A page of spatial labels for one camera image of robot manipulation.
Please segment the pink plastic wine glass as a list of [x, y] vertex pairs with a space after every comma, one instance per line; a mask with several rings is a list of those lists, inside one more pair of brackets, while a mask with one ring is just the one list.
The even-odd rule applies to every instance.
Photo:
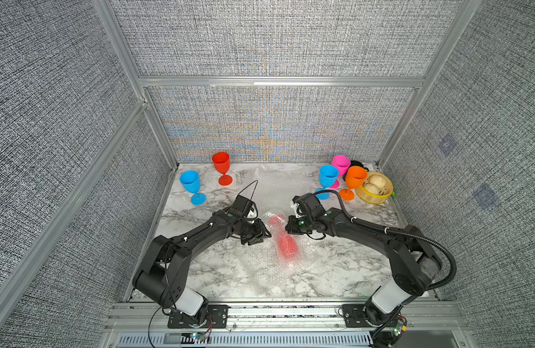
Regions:
[[351, 160], [344, 155], [336, 155], [333, 158], [331, 165], [338, 169], [338, 176], [335, 179], [333, 185], [330, 186], [330, 188], [338, 189], [340, 187], [339, 178], [346, 174], [351, 165]]

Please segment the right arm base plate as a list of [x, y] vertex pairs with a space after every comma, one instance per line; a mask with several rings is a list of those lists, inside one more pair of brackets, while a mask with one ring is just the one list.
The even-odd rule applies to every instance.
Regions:
[[391, 318], [391, 313], [381, 312], [376, 306], [369, 304], [343, 304], [341, 315], [347, 328], [378, 328], [387, 325], [395, 325], [399, 316]]

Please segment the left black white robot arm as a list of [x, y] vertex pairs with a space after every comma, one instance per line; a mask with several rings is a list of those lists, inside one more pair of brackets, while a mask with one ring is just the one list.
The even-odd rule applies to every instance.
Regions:
[[133, 287], [164, 309], [204, 317], [206, 298], [186, 286], [191, 261], [215, 243], [236, 236], [255, 245], [272, 235], [259, 218], [218, 211], [200, 226], [180, 236], [158, 236], [148, 247], [133, 278]]

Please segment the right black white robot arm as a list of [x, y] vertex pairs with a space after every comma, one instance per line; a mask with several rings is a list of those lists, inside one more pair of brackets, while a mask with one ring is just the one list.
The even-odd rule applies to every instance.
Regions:
[[364, 304], [365, 320], [373, 327], [382, 326], [399, 310], [400, 305], [430, 290], [442, 268], [433, 245], [413, 226], [406, 229], [389, 228], [332, 208], [320, 214], [291, 215], [286, 231], [300, 235], [317, 232], [349, 239], [389, 259], [391, 278]]

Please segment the orange wine glass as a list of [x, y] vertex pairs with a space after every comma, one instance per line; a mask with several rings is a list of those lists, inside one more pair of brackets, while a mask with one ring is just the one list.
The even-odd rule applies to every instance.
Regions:
[[366, 169], [360, 166], [351, 166], [346, 174], [345, 183], [346, 188], [342, 189], [339, 192], [340, 197], [344, 201], [352, 201], [355, 196], [355, 189], [358, 189], [361, 185], [364, 184], [367, 179], [368, 172]]

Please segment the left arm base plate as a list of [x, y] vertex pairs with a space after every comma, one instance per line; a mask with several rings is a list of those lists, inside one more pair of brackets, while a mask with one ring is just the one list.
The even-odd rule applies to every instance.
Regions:
[[225, 329], [229, 307], [225, 304], [208, 305], [194, 316], [179, 310], [172, 310], [167, 322], [169, 329]]

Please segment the blue wine glass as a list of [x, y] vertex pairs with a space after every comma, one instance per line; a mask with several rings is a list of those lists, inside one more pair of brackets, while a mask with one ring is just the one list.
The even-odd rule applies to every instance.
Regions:
[[199, 206], [205, 203], [206, 195], [201, 193], [201, 181], [199, 173], [196, 171], [186, 171], [180, 176], [180, 182], [183, 188], [192, 194], [191, 203]]
[[316, 193], [329, 189], [332, 185], [335, 184], [339, 175], [338, 168], [332, 165], [324, 165], [319, 172], [319, 183], [320, 188], [315, 190]]

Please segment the red plastic wine glass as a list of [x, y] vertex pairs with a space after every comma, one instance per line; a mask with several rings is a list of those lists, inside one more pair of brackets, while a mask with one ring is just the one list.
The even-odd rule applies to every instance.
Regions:
[[231, 166], [230, 156], [226, 152], [218, 152], [212, 156], [212, 162], [217, 172], [222, 176], [219, 178], [219, 184], [221, 186], [229, 186], [233, 182], [233, 178], [228, 175], [228, 171]]

